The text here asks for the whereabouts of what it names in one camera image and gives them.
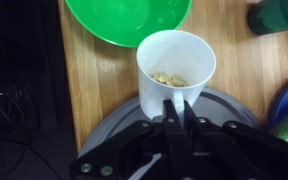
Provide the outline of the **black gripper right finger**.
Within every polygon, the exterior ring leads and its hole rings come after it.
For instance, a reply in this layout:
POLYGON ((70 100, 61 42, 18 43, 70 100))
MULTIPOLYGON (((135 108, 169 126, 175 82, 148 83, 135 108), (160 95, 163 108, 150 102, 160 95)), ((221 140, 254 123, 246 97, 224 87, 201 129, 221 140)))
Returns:
POLYGON ((184 117, 193 152, 210 153, 229 180, 288 180, 288 142, 238 121, 219 127, 188 103, 184 117))

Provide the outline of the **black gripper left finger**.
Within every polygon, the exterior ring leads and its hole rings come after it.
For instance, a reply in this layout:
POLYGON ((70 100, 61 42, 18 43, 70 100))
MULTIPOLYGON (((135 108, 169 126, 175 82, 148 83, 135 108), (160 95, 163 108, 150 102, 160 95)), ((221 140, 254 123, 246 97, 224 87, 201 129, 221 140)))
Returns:
POLYGON ((171 100, 163 102, 161 122, 137 120, 75 160, 72 180, 125 180, 161 154, 146 177, 165 175, 174 180, 193 179, 193 153, 187 132, 181 129, 171 100))

